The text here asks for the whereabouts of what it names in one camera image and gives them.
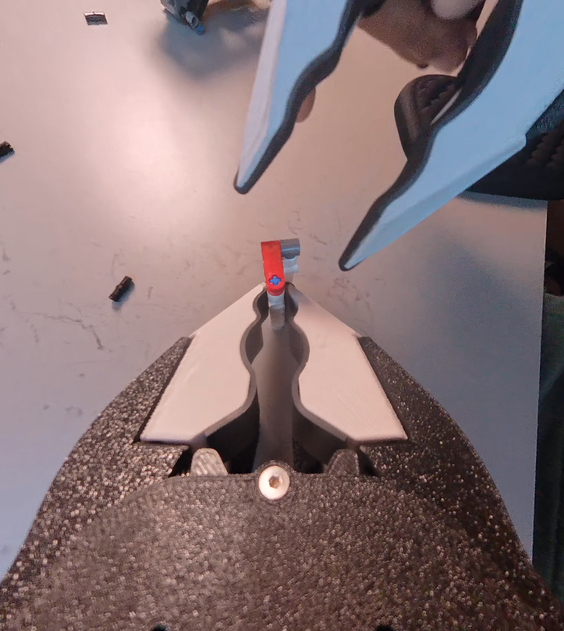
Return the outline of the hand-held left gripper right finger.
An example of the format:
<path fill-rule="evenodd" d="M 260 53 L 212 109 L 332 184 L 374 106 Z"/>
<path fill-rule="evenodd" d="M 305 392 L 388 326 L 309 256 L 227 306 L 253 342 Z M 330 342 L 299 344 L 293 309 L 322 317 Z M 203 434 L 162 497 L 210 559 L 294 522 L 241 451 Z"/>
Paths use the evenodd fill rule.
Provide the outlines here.
<path fill-rule="evenodd" d="M 360 336 L 294 285 L 286 290 L 293 436 L 304 449 L 358 449 L 406 441 L 406 431 Z"/>

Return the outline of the person's right hand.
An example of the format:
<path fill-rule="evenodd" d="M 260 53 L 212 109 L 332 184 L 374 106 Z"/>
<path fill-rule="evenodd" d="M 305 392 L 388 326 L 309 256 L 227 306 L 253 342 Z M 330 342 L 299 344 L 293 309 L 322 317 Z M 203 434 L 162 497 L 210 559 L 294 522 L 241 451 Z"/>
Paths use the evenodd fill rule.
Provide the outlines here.
<path fill-rule="evenodd" d="M 460 67 L 477 38 L 475 22 L 444 20 L 420 1 L 386 1 L 357 25 L 413 65 L 446 73 Z"/>

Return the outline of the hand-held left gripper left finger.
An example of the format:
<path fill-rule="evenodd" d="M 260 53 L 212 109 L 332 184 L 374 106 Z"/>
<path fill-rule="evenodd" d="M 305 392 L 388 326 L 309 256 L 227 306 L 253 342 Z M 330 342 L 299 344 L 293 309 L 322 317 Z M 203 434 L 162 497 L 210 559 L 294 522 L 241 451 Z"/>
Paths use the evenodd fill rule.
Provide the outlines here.
<path fill-rule="evenodd" d="M 246 411 L 255 393 L 246 339 L 261 323 L 262 296 L 263 283 L 192 334 L 141 431 L 142 441 L 201 446 Z"/>

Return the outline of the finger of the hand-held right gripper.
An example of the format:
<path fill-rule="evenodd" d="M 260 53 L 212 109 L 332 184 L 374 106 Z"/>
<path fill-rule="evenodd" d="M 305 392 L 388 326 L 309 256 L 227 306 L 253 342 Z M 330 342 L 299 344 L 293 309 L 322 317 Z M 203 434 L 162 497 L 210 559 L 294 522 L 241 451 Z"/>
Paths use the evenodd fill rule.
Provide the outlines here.
<path fill-rule="evenodd" d="M 299 110 L 341 57 L 361 1 L 272 1 L 234 187 L 248 193 L 289 139 Z"/>
<path fill-rule="evenodd" d="M 564 1 L 497 1 L 451 106 L 415 140 L 339 260 L 353 269 L 521 150 L 564 89 Z"/>

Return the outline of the red toy connector assembly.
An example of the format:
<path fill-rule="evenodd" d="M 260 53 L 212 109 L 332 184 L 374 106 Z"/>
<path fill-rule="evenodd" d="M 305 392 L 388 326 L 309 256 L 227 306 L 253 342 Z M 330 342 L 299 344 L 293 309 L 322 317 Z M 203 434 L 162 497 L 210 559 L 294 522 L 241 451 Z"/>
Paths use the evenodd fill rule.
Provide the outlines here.
<path fill-rule="evenodd" d="M 261 242 L 263 273 L 273 331 L 280 331 L 286 321 L 286 285 L 298 272 L 300 240 L 281 239 Z"/>

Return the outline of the white black toy truck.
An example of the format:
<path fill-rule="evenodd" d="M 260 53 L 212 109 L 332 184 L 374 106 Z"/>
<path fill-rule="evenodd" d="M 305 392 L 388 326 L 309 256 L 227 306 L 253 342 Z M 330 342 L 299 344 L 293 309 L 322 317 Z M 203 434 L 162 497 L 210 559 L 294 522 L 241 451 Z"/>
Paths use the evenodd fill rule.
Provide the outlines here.
<path fill-rule="evenodd" d="M 175 19 L 188 25 L 198 35 L 205 33 L 202 18 L 208 1 L 160 1 L 163 8 Z"/>

